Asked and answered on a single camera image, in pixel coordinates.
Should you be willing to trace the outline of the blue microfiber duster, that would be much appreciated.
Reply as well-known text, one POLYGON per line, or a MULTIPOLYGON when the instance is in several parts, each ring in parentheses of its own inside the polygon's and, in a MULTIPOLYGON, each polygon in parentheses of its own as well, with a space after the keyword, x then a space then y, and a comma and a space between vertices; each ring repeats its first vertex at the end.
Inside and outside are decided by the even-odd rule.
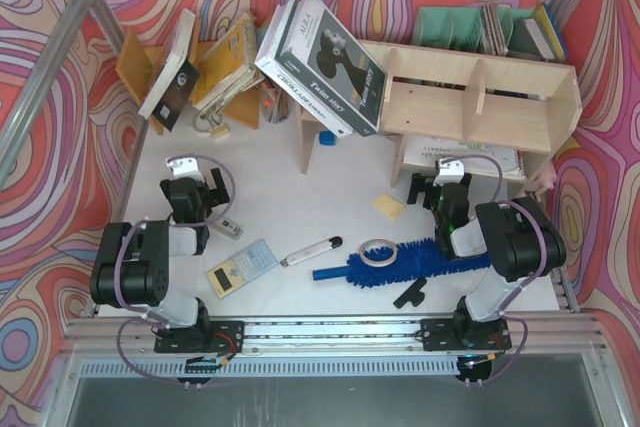
POLYGON ((447 260, 438 244, 429 238, 396 245, 395 259, 384 266, 366 264, 358 253, 349 256, 345 266, 318 269, 312 272, 314 281, 344 278, 360 288, 372 288, 394 283, 465 273, 488 268, 487 253, 479 256, 447 260))

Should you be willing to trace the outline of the masking tape roll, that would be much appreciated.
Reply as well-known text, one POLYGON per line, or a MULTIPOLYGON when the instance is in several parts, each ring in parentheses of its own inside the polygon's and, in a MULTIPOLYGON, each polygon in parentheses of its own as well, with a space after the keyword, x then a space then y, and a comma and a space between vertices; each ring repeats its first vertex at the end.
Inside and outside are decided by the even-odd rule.
POLYGON ((386 239, 371 239, 359 247, 358 255, 365 265, 384 268, 397 260, 398 246, 386 239))

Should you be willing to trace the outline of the black T-shaped plastic part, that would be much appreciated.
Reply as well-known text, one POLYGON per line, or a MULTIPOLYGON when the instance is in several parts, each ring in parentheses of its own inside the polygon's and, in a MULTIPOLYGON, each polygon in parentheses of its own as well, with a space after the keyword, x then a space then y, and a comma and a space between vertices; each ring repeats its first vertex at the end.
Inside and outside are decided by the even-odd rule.
POLYGON ((416 279, 394 302, 396 309, 402 309, 408 303, 412 307, 418 307, 425 300, 425 293, 422 288, 427 284, 425 277, 416 279))

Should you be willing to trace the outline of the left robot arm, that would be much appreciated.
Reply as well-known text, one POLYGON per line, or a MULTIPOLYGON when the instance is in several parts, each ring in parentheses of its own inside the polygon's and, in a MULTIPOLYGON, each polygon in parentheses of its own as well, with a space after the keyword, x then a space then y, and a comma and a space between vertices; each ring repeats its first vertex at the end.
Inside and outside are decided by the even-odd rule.
POLYGON ((227 211, 235 188, 219 161, 201 154, 171 157, 172 177, 160 182, 171 208, 161 220, 109 223, 103 230, 90 280, 98 305, 124 309, 151 323, 159 353, 218 352, 220 339, 202 300, 170 280, 170 260, 199 256, 210 239, 209 227, 227 211))

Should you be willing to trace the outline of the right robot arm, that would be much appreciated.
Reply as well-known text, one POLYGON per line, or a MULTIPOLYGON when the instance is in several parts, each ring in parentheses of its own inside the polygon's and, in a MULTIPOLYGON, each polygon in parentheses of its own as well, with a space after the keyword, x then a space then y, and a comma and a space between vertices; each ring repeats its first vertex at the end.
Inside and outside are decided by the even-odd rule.
POLYGON ((471 206, 471 175, 461 157, 441 159, 437 173, 411 177, 407 201, 421 201, 434 219, 434 236, 413 259, 424 276, 488 269, 454 312, 442 321, 423 321, 417 333, 427 351, 511 348, 507 307, 534 280, 566 260, 560 234, 530 197, 471 206))

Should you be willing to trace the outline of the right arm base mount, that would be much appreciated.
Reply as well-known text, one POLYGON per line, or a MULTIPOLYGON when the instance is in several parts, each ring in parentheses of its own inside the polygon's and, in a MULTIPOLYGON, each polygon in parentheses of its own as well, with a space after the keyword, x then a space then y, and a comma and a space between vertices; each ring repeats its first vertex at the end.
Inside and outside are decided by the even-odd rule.
POLYGON ((414 333, 425 351, 506 351, 512 348, 507 322, 454 320, 453 318, 422 319, 414 333))

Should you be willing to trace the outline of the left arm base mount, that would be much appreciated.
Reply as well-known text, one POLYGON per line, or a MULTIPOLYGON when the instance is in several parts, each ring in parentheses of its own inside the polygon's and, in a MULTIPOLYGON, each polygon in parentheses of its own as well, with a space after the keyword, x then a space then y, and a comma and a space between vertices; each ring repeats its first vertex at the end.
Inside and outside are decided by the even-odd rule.
POLYGON ((154 352, 159 354, 239 353, 243 347, 244 331, 245 323, 233 320, 209 320, 203 325, 159 329, 155 333, 154 352))

